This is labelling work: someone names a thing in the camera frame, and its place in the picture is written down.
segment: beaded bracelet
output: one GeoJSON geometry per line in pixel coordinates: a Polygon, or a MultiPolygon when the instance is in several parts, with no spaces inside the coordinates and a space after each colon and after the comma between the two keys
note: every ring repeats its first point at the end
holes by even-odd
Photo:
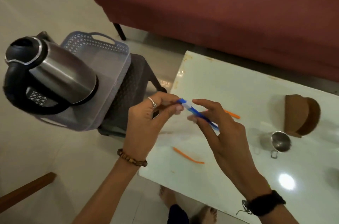
{"type": "Polygon", "coordinates": [[[136,161],[135,159],[129,157],[127,154],[125,154],[123,151],[122,151],[122,148],[120,148],[118,150],[118,155],[120,158],[123,158],[124,160],[128,161],[129,163],[132,163],[134,164],[135,166],[138,166],[138,167],[146,167],[147,166],[147,161],[136,161]]]}

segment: stainless steel kettle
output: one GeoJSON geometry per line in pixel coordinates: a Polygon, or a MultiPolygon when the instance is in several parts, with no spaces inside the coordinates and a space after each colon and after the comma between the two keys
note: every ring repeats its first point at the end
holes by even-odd
{"type": "Polygon", "coordinates": [[[54,43],[46,32],[15,40],[6,51],[8,69],[3,90],[17,108],[51,115],[90,100],[97,88],[95,72],[82,60],[54,43]],[[56,102],[45,107],[27,97],[29,88],[56,102]]]}

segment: plastic stool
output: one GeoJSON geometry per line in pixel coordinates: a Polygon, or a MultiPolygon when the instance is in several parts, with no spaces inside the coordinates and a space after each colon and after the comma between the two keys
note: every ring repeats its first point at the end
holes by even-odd
{"type": "Polygon", "coordinates": [[[158,91],[167,93],[163,88],[145,58],[131,54],[131,63],[126,76],[110,106],[98,131],[102,135],[125,136],[128,121],[128,110],[144,100],[148,81],[158,91]]]}

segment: sofa leg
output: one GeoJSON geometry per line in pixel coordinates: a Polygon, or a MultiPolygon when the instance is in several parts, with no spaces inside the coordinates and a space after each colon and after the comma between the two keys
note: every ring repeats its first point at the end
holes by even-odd
{"type": "Polygon", "coordinates": [[[126,41],[126,37],[125,37],[125,34],[124,32],[122,31],[122,28],[120,26],[120,24],[117,24],[117,23],[113,23],[115,29],[117,30],[120,38],[123,40],[123,41],[126,41]]]}

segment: wooden stick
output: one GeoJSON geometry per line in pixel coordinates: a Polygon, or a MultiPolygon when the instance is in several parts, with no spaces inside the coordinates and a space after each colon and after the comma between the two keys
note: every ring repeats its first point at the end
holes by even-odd
{"type": "Polygon", "coordinates": [[[52,183],[57,175],[50,172],[42,177],[0,197],[0,213],[19,203],[28,196],[39,191],[41,188],[52,183]]]}
{"type": "Polygon", "coordinates": [[[175,147],[173,147],[173,150],[179,153],[180,155],[184,156],[186,159],[189,159],[192,162],[199,163],[199,164],[205,164],[205,162],[197,162],[196,160],[193,160],[191,157],[187,156],[186,154],[184,154],[182,151],[180,151],[179,149],[175,147]]]}
{"type": "Polygon", "coordinates": [[[229,115],[231,115],[232,117],[235,117],[236,119],[240,119],[240,116],[238,116],[237,114],[231,113],[230,111],[224,110],[226,113],[228,113],[229,115]]]}

